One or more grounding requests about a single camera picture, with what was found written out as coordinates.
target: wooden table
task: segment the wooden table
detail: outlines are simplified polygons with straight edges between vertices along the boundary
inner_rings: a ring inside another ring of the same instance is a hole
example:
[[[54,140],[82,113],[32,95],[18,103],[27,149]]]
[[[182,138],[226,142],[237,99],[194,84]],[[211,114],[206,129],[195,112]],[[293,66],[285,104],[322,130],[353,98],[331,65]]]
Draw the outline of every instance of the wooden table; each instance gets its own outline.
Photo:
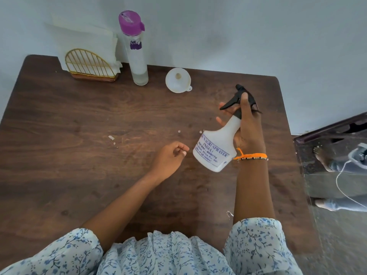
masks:
[[[25,59],[0,125],[0,268],[107,206],[164,144],[179,140],[192,149],[200,130],[217,130],[218,103],[233,96],[237,83],[264,113],[272,197],[288,246],[294,253],[318,247],[278,80],[188,69],[193,90],[175,94],[164,82],[170,68],[148,69],[149,83],[140,87],[127,64],[117,82],[102,83],[74,80],[55,57]],[[181,231],[221,251],[232,226],[226,212],[233,212],[237,164],[214,173],[189,153],[120,240]]]

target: hand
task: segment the hand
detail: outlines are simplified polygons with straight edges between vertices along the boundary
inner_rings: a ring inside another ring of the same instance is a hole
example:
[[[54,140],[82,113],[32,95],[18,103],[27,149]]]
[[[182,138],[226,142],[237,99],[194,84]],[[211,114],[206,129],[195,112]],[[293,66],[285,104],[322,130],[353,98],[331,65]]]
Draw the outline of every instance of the hand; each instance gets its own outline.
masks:
[[[180,142],[165,145],[154,158],[148,174],[154,177],[157,184],[161,183],[177,171],[189,150],[188,146]]]
[[[224,102],[220,102],[219,108],[223,105]],[[240,148],[244,154],[257,152],[265,153],[265,142],[261,128],[261,114],[251,111],[247,93],[242,94],[241,105],[235,104],[222,112],[226,115],[232,116],[240,107],[242,111],[242,119],[241,127],[234,137],[236,147]],[[258,110],[255,104],[253,105],[253,109]],[[227,122],[223,121],[220,117],[217,117],[216,120],[222,126],[227,124]]]

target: orange thread bracelet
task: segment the orange thread bracelet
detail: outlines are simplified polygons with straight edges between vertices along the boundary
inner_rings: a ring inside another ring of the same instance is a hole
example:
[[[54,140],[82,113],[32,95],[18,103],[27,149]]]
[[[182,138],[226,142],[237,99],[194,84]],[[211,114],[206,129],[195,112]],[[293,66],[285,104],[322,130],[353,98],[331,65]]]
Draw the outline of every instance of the orange thread bracelet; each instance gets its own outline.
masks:
[[[237,156],[235,158],[233,158],[233,160],[238,160],[240,161],[243,159],[265,159],[265,160],[269,160],[268,156],[265,153],[251,153],[251,154],[243,154],[243,152],[241,151],[240,148],[236,148],[237,150],[239,150],[241,152],[241,156]]]

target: floral dress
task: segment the floral dress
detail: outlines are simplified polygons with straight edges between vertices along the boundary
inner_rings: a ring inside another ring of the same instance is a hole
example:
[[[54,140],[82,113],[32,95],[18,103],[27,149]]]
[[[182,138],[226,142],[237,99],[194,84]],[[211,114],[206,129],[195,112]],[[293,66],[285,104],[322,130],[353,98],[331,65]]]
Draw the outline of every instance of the floral dress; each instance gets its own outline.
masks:
[[[75,229],[0,275],[302,274],[286,246],[280,222],[274,219],[237,222],[223,252],[197,236],[154,231],[139,241],[114,243],[103,255],[92,231]]]

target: floral sleeve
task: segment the floral sleeve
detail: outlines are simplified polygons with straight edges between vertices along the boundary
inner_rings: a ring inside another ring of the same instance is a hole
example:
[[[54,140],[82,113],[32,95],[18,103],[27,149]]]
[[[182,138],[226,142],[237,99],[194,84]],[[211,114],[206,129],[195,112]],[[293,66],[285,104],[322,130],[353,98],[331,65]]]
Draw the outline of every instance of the floral sleeve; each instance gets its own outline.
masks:
[[[279,221],[249,218],[233,225],[224,247],[229,266],[236,275],[302,274]]]
[[[103,256],[99,240],[87,229],[75,229],[31,258],[0,271],[0,275],[88,275]]]

